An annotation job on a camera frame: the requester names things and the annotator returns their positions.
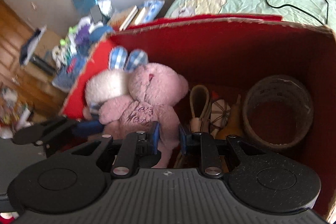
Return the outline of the white plush bunny plaid ears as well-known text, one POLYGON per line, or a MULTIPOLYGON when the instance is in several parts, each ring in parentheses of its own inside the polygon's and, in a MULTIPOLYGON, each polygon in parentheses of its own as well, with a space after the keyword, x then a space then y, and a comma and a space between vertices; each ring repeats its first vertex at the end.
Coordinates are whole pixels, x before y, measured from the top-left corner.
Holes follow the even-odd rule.
POLYGON ((129 93, 130 74, 140 65, 148 63, 145 51, 136 49, 128 53, 122 46, 111 50, 108 68, 91 77, 85 87, 87 106, 83 113, 98 116, 100 107, 109 99, 129 93))

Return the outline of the white ribbed ball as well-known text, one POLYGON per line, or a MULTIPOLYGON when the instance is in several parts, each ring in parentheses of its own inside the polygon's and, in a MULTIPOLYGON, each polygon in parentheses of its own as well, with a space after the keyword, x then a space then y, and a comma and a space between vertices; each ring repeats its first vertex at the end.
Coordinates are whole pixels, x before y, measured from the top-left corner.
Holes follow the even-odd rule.
POLYGON ((230 112, 231 108, 225 100, 213 102, 210 115, 210 132, 214 138, 220 130, 226 127, 230 112))

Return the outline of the brown gourd figure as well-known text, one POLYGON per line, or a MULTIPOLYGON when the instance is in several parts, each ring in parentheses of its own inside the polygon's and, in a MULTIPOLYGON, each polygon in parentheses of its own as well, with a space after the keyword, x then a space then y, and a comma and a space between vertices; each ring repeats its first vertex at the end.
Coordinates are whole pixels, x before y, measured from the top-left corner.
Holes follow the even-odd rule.
POLYGON ((241 95, 238 95, 236 103, 232 105, 231 112, 228 118, 226 126, 220 130, 215 139, 224 140, 229 135, 236 135, 243 137, 243 131, 241 128, 241 95))

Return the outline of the red cardboard box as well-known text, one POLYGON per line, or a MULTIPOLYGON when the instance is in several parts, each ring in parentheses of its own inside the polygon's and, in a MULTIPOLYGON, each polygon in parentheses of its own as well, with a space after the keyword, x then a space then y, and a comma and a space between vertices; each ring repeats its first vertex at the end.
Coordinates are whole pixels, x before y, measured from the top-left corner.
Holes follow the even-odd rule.
POLYGON ((144 50, 151 62, 173 68, 190 85, 206 85, 229 103, 268 76, 287 75, 303 83, 313 100, 314 121, 290 154, 321 179, 315 211, 327 219, 335 214, 333 30, 280 22, 276 16, 195 16, 132 27, 97 43, 64 101, 62 114, 83 117, 86 82, 107 67, 115 46, 144 50))

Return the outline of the blue patterned cloth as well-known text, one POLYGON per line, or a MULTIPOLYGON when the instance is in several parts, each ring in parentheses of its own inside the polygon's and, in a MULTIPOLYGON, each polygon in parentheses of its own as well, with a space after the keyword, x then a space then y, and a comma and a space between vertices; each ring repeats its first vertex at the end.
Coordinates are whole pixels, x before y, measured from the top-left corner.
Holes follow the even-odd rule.
POLYGON ((58 75, 52 80, 52 85, 59 90, 68 93, 86 62, 87 58, 85 56, 72 56, 70 63, 67 66, 62 67, 58 75))

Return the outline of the brown tape roll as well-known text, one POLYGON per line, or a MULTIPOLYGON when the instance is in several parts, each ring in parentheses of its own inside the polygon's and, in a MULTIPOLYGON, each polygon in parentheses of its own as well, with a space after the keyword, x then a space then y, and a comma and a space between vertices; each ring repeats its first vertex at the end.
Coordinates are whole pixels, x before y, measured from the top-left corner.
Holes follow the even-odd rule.
POLYGON ((285 75, 273 75, 257 82, 242 106, 248 137, 273 151, 289 149, 302 141, 313 117, 313 102, 306 87, 285 75))

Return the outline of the blue oval case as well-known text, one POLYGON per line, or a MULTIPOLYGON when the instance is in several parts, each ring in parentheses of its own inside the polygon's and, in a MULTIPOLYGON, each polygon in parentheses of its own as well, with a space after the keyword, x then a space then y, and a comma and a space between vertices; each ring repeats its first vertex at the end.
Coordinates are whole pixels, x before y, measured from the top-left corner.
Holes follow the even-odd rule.
POLYGON ((96 43, 101 40, 101 38, 106 35, 106 34, 111 34, 113 33, 114 30, 111 26, 100 26, 96 29, 94 29, 90 34, 89 34, 89 41, 92 43, 96 43))

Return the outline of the purple toy figure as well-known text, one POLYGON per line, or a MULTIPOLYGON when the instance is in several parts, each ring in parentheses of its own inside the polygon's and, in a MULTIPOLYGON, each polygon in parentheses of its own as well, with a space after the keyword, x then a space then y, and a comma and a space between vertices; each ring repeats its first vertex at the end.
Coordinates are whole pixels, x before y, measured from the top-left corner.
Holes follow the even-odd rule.
POLYGON ((78 29, 78 32, 75 36, 75 44, 76 44, 76 48, 81 48, 83 46, 87 46, 89 43, 89 28, 90 25, 86 24, 81 26, 81 28, 78 29))

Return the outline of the stack of books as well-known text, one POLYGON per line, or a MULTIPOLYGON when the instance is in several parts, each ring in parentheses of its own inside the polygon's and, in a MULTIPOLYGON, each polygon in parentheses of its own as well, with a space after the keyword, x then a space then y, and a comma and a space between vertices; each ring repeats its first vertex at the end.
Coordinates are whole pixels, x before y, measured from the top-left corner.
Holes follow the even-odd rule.
POLYGON ((109 22, 108 26, 112 27, 114 31, 124 31, 129 25, 135 26, 142 22, 146 16, 147 8, 139 8, 137 6, 131 6, 130 8, 114 14, 109 22))

